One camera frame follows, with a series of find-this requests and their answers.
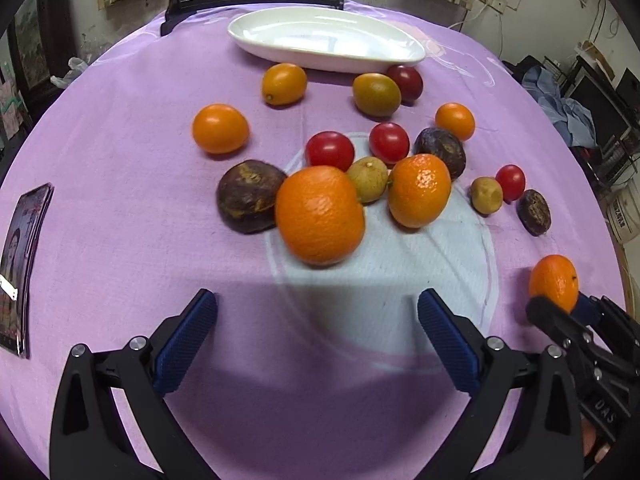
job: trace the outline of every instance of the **blue gripper pad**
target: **blue gripper pad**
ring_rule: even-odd
[[[449,377],[457,390],[473,396],[480,389],[478,358],[449,314],[429,290],[423,291],[418,298],[418,320]]]
[[[184,317],[156,358],[153,389],[161,397],[180,386],[191,362],[218,319],[218,303],[206,291]]]
[[[584,326],[596,327],[600,322],[600,310],[591,298],[587,298],[583,293],[578,295],[578,302],[571,311],[571,317]]]

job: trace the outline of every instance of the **table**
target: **table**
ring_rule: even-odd
[[[270,64],[225,33],[230,19],[255,8],[201,12],[165,38],[156,18],[122,40],[44,115],[0,189],[5,232],[22,193],[44,182],[56,188],[31,278],[31,359],[0,352],[0,413],[44,471],[71,346],[104,351],[150,335],[201,287],[220,294],[218,326],[166,400],[225,479],[414,478],[468,400],[415,320],[428,286],[483,334],[532,351],[548,343],[524,320],[529,269],[543,255],[570,257],[584,293],[623,304],[596,200],[535,101],[471,38],[354,3],[346,10],[411,31],[430,53],[418,67],[423,96],[393,117],[412,139],[445,102],[462,102],[476,117],[465,173],[443,215],[408,234],[393,227],[384,201],[368,206],[358,251],[326,270],[296,262],[277,231],[224,227],[214,193],[232,165],[259,158],[291,172],[321,130],[348,133],[362,156],[374,124],[351,103],[350,75],[310,71],[300,104],[264,105],[259,83]],[[213,102],[237,107],[252,128],[231,158],[206,156],[191,140],[194,115]],[[486,219],[468,205],[472,180],[508,163],[549,203],[553,223],[542,237],[523,229],[513,205]],[[153,464],[130,414],[124,419],[139,456]],[[481,463],[508,422],[499,421]]]

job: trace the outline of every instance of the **blue cloth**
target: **blue cloth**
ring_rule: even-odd
[[[524,75],[522,87],[544,110],[567,146],[597,147],[591,112],[575,99],[561,97],[560,87],[549,70],[532,67]]]

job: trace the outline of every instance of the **white bucket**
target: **white bucket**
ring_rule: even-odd
[[[640,233],[640,191],[635,179],[616,193],[607,207],[607,219],[621,244],[626,244]]]

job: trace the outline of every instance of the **plate rim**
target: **plate rim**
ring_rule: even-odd
[[[375,20],[377,22],[383,23],[385,25],[385,27],[390,27],[390,28],[394,28],[395,30],[399,31],[400,33],[402,33],[403,35],[407,36],[408,38],[411,38],[412,40],[415,41],[415,44],[420,46],[420,49],[422,51],[422,56],[418,56],[419,59],[398,59],[398,58],[391,58],[391,57],[371,57],[371,56],[353,56],[351,54],[334,54],[333,52],[318,52],[317,50],[309,50],[308,48],[302,48],[302,47],[297,47],[297,46],[288,46],[288,47],[277,47],[274,45],[270,45],[270,44],[266,44],[264,42],[261,41],[255,41],[255,40],[249,40],[247,38],[243,38],[242,36],[238,36],[236,33],[234,33],[231,28],[234,25],[234,23],[238,20],[241,20],[242,18],[244,18],[245,16],[248,16],[250,14],[255,14],[255,13],[259,13],[259,12],[265,12],[267,10],[275,10],[275,9],[320,9],[320,10],[330,10],[330,11],[337,11],[340,13],[347,13],[347,14],[353,14],[354,16],[358,16],[359,18],[369,18],[370,20]],[[421,61],[423,61],[426,57],[427,57],[427,51],[424,47],[424,45],[416,38],[414,38],[411,34],[409,34],[408,32],[402,30],[399,27],[396,27],[395,25],[392,25],[391,23],[387,23],[384,22],[382,20],[379,20],[377,18],[374,18],[373,16],[367,16],[366,14],[359,14],[358,12],[351,12],[350,10],[342,10],[342,9],[332,9],[329,7],[315,7],[315,6],[282,6],[282,7],[268,7],[267,9],[257,9],[257,10],[252,10],[251,12],[247,12],[245,14],[242,14],[241,16],[236,16],[234,19],[232,19],[229,24],[226,26],[226,33],[236,42],[239,43],[246,43],[246,44],[251,44],[251,45],[255,45],[255,46],[261,46],[264,48],[269,48],[272,50],[285,50],[285,51],[292,51],[292,52],[301,52],[304,54],[312,54],[315,56],[327,56],[327,57],[338,57],[341,59],[353,59],[353,60],[360,60],[360,61],[375,61],[375,62],[389,62],[392,64],[401,64],[401,63],[412,63],[412,64],[418,64]]]

